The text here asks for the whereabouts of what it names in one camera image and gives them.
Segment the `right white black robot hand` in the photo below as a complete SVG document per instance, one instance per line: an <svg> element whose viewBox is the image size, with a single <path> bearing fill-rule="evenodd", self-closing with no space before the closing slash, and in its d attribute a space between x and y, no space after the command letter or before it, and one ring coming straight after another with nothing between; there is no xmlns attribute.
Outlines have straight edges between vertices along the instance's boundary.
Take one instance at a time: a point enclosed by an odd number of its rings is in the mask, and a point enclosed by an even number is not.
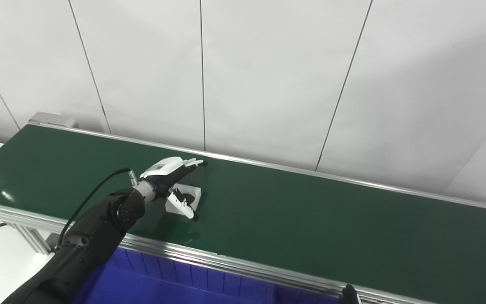
<svg viewBox="0 0 486 304"><path fill-rule="evenodd" d="M359 295L352 284L346 284L343 287L342 294L338 298L339 304L361 304Z"/></svg>

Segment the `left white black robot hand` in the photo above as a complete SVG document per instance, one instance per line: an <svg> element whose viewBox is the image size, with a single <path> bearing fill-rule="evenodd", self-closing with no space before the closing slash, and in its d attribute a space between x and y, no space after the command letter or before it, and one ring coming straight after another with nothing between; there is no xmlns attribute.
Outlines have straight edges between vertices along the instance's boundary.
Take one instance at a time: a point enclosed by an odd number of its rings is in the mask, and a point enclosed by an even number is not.
<svg viewBox="0 0 486 304"><path fill-rule="evenodd" d="M178 156L164 158L143 172L133 188L140 193L145 204L164 198L177 211L196 222L199 219L197 212L176 184L198 167L207 165L204 160L196 158L188 160Z"/></svg>

